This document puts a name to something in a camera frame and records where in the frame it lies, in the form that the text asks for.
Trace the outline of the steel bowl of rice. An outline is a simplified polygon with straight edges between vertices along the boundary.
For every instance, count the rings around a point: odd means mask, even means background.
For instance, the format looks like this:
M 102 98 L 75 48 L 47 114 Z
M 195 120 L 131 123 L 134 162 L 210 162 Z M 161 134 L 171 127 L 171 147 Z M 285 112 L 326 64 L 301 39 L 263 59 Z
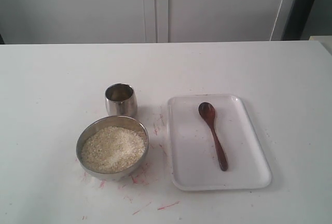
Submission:
M 76 144 L 84 170 L 100 180 L 120 180 L 143 164 L 149 150 L 146 128 L 136 119 L 108 116 L 90 124 Z

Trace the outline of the white cabinet doors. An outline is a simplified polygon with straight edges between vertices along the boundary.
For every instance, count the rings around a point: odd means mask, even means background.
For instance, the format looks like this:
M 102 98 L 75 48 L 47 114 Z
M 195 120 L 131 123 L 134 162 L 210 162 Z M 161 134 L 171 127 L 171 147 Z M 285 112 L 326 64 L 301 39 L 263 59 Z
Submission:
M 295 0 L 1 0 L 7 44 L 280 40 Z

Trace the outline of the white plastic tray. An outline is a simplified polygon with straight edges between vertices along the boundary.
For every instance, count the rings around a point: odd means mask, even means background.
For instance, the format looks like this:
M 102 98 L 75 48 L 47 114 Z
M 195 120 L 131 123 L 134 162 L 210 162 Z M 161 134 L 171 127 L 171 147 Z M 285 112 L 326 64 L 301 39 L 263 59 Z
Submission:
M 213 136 L 198 107 L 216 110 L 215 130 L 228 170 L 222 171 Z M 243 102 L 231 94 L 178 96 L 168 101 L 172 181 L 184 191 L 259 189 L 272 174 Z

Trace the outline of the small steel cup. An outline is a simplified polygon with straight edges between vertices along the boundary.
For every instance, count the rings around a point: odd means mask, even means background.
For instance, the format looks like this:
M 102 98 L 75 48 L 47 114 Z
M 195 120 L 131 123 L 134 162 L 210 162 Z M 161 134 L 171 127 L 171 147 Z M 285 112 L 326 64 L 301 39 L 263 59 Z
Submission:
M 109 116 L 137 115 L 137 99 L 131 85 L 117 83 L 105 90 L 105 106 Z

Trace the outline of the brown wooden spoon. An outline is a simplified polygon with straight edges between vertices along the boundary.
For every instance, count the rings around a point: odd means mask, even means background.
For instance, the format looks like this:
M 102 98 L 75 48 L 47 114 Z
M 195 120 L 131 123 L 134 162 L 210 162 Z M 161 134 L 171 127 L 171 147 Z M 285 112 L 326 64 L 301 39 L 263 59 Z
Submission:
M 215 117 L 216 111 L 212 104 L 208 102 L 202 102 L 198 107 L 198 112 L 201 118 L 206 122 L 208 127 L 211 130 L 212 137 L 215 144 L 216 154 L 218 158 L 219 167 L 222 171 L 228 170 L 228 161 L 226 158 L 226 154 L 222 148 L 222 145 L 218 139 L 218 136 L 215 131 Z

